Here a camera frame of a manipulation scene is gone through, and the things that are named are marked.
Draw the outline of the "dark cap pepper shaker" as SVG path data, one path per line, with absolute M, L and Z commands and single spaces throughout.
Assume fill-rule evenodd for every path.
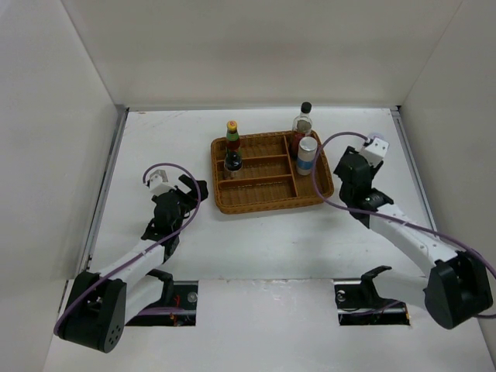
M 239 176 L 243 167 L 243 159 L 238 151 L 229 151 L 224 159 L 224 179 L 233 180 Z

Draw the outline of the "green label chili sauce bottle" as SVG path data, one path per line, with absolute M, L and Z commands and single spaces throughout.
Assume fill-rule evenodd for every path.
M 240 148 L 241 141 L 238 133 L 238 124 L 236 121 L 226 123 L 226 148 L 228 152 L 237 152 Z

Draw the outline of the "blue label silver cap jar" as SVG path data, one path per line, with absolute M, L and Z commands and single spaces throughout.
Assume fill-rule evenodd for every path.
M 296 169 L 301 176 L 312 172 L 313 162 L 318 149 L 318 142 L 311 136 L 306 136 L 299 141 Z

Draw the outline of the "tall red label sauce bottle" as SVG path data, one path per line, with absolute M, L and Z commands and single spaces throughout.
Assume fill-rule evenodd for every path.
M 298 155 L 300 141 L 306 136 L 309 136 L 312 131 L 312 119 L 310 118 L 311 110 L 312 103 L 303 102 L 301 104 L 300 114 L 293 121 L 289 143 L 289 152 L 293 159 Z

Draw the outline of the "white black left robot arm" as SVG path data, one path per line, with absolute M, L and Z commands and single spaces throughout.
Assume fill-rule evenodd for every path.
M 171 187 L 153 173 L 147 186 L 155 204 L 153 218 L 129 253 L 97 272 L 79 273 L 55 336 L 102 353 L 115 349 L 126 326 L 192 326 L 196 322 L 198 284 L 175 281 L 160 270 L 180 242 L 180 233 L 208 197 L 205 181 L 183 174 L 189 191 Z

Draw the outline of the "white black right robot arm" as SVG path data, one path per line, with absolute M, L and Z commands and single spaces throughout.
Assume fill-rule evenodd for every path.
M 198 278 L 356 278 L 336 304 L 373 309 L 405 302 L 452 329 L 493 305 L 491 269 L 471 249 L 419 226 L 373 187 L 380 169 L 353 148 L 337 167 L 340 204 L 323 150 L 306 169 L 284 138 L 237 152 L 212 146 L 208 197 L 187 234 L 189 270 Z

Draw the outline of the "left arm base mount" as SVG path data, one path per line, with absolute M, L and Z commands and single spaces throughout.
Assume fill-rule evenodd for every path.
M 198 305 L 197 281 L 175 281 L 162 297 L 126 323 L 134 327 L 195 326 Z

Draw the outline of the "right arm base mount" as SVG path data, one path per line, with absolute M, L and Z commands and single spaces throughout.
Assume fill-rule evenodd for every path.
M 382 298 L 373 279 L 388 266 L 379 266 L 360 278 L 334 281 L 335 303 L 341 326 L 410 326 L 408 309 L 404 302 Z

